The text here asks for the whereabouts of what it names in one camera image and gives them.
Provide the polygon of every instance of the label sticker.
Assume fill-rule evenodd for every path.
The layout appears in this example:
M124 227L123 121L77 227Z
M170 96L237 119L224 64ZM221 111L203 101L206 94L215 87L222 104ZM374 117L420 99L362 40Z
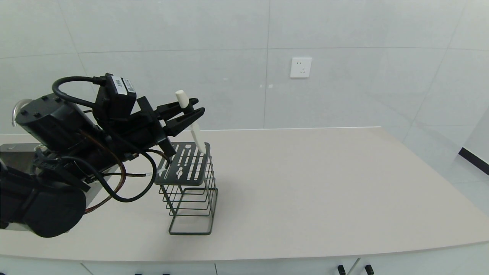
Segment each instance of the label sticker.
M112 80L114 81L115 90L118 94L127 94L126 87L124 86L121 77L112 76Z
M124 81L124 84L126 85L126 88L130 92L135 92L132 83L129 81L127 78L122 79Z

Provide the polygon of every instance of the drawer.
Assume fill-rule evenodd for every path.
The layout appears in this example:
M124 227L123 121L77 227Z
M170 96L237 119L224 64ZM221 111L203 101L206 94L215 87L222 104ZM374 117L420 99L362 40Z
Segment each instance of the drawer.
M147 263L83 263L93 275L216 275L213 263L147 264Z
M0 272L5 275L90 275L81 263L0 257Z
M375 275L450 275L475 254L483 251L483 245L443 249L428 252L362 257L351 275L369 275L365 270L372 267Z
M356 258L226 261L216 264L218 275L338 275L348 273Z

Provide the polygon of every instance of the wire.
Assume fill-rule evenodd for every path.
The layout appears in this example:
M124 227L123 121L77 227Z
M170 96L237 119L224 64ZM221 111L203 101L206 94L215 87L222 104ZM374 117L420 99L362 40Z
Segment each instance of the wire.
M72 103L75 103L75 104L78 104L78 105L86 106L86 107L89 107L91 109L97 109L97 110L101 109L101 106L96 105L95 103L92 103L92 102L89 102L89 101L86 101L86 100L83 100L83 99L80 99L80 98L76 98L76 97L70 96L70 95L62 92L59 89L59 87L63 83L73 82L73 81L92 82L94 84L101 83L101 80L99 78L96 78L96 77L86 77L86 76L70 76L70 77L64 77L64 78L60 78L60 79L56 80L53 83L53 86L52 86L53 93L55 95L57 95L58 97L66 100L68 102L72 102ZM104 129L107 132L107 134L109 134L112 138L118 139L120 142L122 142L123 144L125 144L126 146L128 146L134 152L139 153L140 155L144 156L151 163L151 167L153 169L153 174L152 174L151 179L150 179L150 182L148 183L148 185L146 186L146 188L141 193L139 193L138 195L136 195L136 196L134 196L132 198L129 198L129 199L122 198L122 197L118 196L114 192L114 190L112 190L110 188L109 184L103 178L102 174L100 172L98 172L93 166L91 166L90 163L88 163L85 160L82 160L80 158L77 158L77 157L60 157L60 159L65 159L65 160L76 160L76 159L80 159L80 160L82 160L81 163L84 164L94 174L94 176L96 177L96 179L100 182L100 184L102 184L103 188L109 193L109 195L111 195L112 197L114 197L114 199L116 199L116 200L118 200L120 202L124 202L124 203L133 202L135 200L138 200L139 198L141 198L142 196L144 196L151 189L153 183L155 182L155 179L156 179L156 171L157 171L155 160L152 159L150 157L150 155L148 155L146 152L144 152L140 148L136 147L132 143L128 142L127 140L123 139L116 132L114 132L112 130L112 128L110 127L109 122L108 122L107 115L104 112L99 112L99 114L102 117L100 119L98 119L97 121L99 122L100 127L102 127L102 129Z
M166 165L165 165L165 168L168 169L168 167L170 166L170 164L172 163L172 160L163 152L161 151L158 151L158 150L153 150L153 149L148 149L146 150L146 152L151 152L151 153L155 153L155 154L158 154L160 155L162 158L164 158L166 160Z
M126 146L128 146L129 148L131 148L134 152L144 156L146 159L149 160L150 164L151 164L151 168L152 168L152 171L153 171L153 174L151 175L151 179L148 183L148 185L146 186L146 188L141 192L139 193L138 195L134 196L133 198L131 198L131 202L135 201L135 200L138 200L139 198L141 198L142 196L144 196L146 193L148 193L148 191L151 189L151 187L153 186L153 183L155 183L155 179L156 179L156 175L157 175L157 167L156 167L156 163L155 163L155 160L153 158L150 157L150 155L148 155L148 153L144 152L143 150L139 149L138 147L136 147L135 145L133 145L132 143L128 142L127 140L123 139L121 136L119 136L117 133L115 133L112 128L108 125L108 123L106 123L105 121L103 120L99 120L99 124L100 126L102 127L102 129L105 130L105 132L107 132L107 134L109 134L112 138L115 138L115 139L118 139L119 141L121 141L122 143L124 143Z
M124 182L126 181L126 177L127 177L126 167L121 162L121 160L114 154L114 152L112 152L109 148L107 148L106 146L104 146L103 144L101 144L98 140L96 140L95 138L93 138L90 134L88 134L88 133L86 133L86 132L84 132L82 130L79 130L79 132L84 137L86 137L88 140L90 140L95 145L97 145L99 148L101 148L102 150L104 150L104 151L108 152L109 154L111 154L112 157L117 162L117 165L119 166L119 169L121 170L121 173L120 173L121 178L120 178L119 183L117 184L117 186L116 186L116 188L114 190L114 192L117 193L122 188L122 186L124 185ZM100 206L102 206L106 202L108 202L111 198L112 198L111 196L108 196L103 201L99 202L98 204L96 204L96 205L94 205L92 207L89 207L89 208L85 209L85 214L88 214L90 212L93 212L94 210L96 210L97 208L99 208Z
M161 169L157 170L157 171L156 171L156 173L157 173L157 174L159 174L161 171L163 171L163 170L165 170L165 169L168 169L168 167L170 166L170 163L168 162L168 160L169 160L170 158L169 158L169 157L167 157L167 156L165 155L165 153L163 153L163 152L161 152L161 151L158 151L158 150L153 150L153 149L148 149L148 150L146 150L146 152L156 153L156 154L158 154L158 155L162 156L162 157L163 157L163 158L164 158L164 159L167 161L167 163L166 163L166 165L165 165L165 168L164 168L164 169L163 169L163 168L161 168ZM132 173L127 173L127 174L126 174L126 176L128 176L128 177L134 177L134 178L143 178L143 177L150 176L150 175L152 175L152 174L153 174L152 172L150 172L150 173L144 173L144 174L132 174ZM105 177L105 176L120 176L120 175L121 175L121 173L106 173L106 174L103 174L103 175L104 175L104 177Z
M126 174L126 177L133 177L133 178L144 178L144 177L147 177L149 175L151 175L152 173L148 173L148 174L133 174L133 173L127 173ZM105 173L105 174L102 174L104 177L106 176L120 176L122 175L122 173Z
M93 108L95 106L95 103L89 102L89 101L86 101L86 100L83 100L83 99L80 99L77 97L70 96L70 95L68 95L68 94L66 94L60 90L60 86L62 84L67 83L67 82L73 82L73 81L84 81L84 82L94 83L94 82L97 82L97 78L87 77L87 76L69 76L69 77L60 78L60 79L54 81L53 86L51 87L53 90L53 93L55 95L57 95L58 97L66 100L66 101L76 103L78 105L83 105L83 106L86 106L89 108Z

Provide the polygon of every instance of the wall outlet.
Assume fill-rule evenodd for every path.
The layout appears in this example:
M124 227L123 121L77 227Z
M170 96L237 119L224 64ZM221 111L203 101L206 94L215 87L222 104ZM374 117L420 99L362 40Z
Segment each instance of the wall outlet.
M311 57L294 57L290 66L291 78L308 78L311 72Z

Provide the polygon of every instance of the wire rack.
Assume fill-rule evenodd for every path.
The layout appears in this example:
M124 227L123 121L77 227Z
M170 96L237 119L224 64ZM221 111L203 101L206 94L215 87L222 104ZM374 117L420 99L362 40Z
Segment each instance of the wire rack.
M202 154L194 142L172 142L175 151L170 166L155 180L159 193L173 216L171 235L209 235L212 232L218 189L210 145ZM158 169L166 164L162 160Z

